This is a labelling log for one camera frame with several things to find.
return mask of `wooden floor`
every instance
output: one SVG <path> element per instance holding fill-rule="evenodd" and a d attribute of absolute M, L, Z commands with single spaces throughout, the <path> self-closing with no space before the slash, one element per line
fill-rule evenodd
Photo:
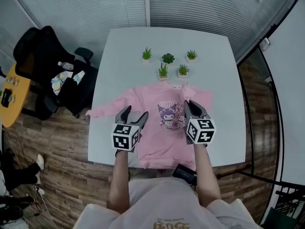
<path fill-rule="evenodd" d="M 254 127 L 255 174 L 273 178 L 276 161 L 276 116 L 273 95 L 269 85 L 259 75 L 250 61 L 246 61 L 240 72 L 246 87 Z M 30 96 L 29 104 L 34 100 Z M 46 199 L 74 221 L 89 203 L 105 206 L 112 178 L 112 168 L 94 164 L 87 160 L 89 117 L 83 110 L 79 119 L 61 108 L 47 121 L 23 115 L 16 124 L 6 128 L 10 138 L 4 134 L 4 147 L 13 147 L 22 167 L 36 160 L 40 153 L 45 158 L 45 169 L 41 172 L 41 187 Z M 22 154 L 19 140 L 24 148 Z M 247 122 L 246 162 L 243 164 L 216 167 L 216 174 L 244 167 L 251 161 L 251 143 Z M 270 194 L 267 183 L 233 174 L 219 180 L 222 198 L 232 202 L 240 198 L 256 222 L 259 222 Z M 34 195 L 42 203 L 31 186 L 22 185 L 13 191 L 14 196 Z M 72 228 L 73 222 L 48 202 L 46 205 L 58 228 Z M 44 204 L 43 212 L 26 219 L 30 228 L 54 228 Z M 24 210 L 24 217 L 37 213 L 35 206 Z"/>

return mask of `white table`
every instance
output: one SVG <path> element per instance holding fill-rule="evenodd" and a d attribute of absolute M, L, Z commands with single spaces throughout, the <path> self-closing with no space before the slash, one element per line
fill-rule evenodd
<path fill-rule="evenodd" d="M 141 61 L 145 48 L 152 49 L 149 64 Z M 196 50 L 198 59 L 188 64 L 188 50 Z M 111 102 L 128 89 L 159 83 L 158 68 L 165 53 L 174 55 L 169 66 L 168 83 L 189 83 L 213 92 L 209 115 L 217 132 L 207 150 L 213 166 L 245 161 L 245 115 L 241 83 L 228 38 L 221 35 L 174 28 L 133 27 L 112 29 L 109 33 L 97 76 L 92 108 Z M 186 64 L 188 78 L 177 77 L 177 68 Z M 140 114 L 130 114 L 135 120 Z M 111 148 L 114 116 L 91 118 L 88 159 L 114 165 Z M 129 154 L 129 166 L 141 167 L 136 150 Z"/>

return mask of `black office chair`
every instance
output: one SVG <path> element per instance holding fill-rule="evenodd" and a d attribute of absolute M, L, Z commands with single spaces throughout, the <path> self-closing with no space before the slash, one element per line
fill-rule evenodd
<path fill-rule="evenodd" d="M 75 56 L 68 53 L 60 44 L 52 27 L 46 26 L 41 30 L 30 28 L 24 33 L 13 55 L 17 62 L 16 74 L 38 82 L 54 104 L 65 106 L 78 117 L 78 113 L 92 102 L 98 70 L 90 66 L 93 52 L 78 48 L 74 53 L 83 57 L 86 63 L 75 60 Z M 78 85 L 73 79 L 68 78 L 57 96 L 51 87 L 51 79 L 64 71 L 58 65 L 59 61 L 74 65 L 73 76 L 80 71 L 84 71 L 85 75 Z"/>

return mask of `white t-shirt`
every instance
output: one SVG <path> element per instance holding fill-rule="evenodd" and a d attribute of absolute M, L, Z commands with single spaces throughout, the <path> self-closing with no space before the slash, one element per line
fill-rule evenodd
<path fill-rule="evenodd" d="M 129 182 L 130 208 L 123 214 L 89 204 L 75 229 L 256 229 L 242 202 L 222 200 L 200 206 L 190 186 L 179 178 Z"/>

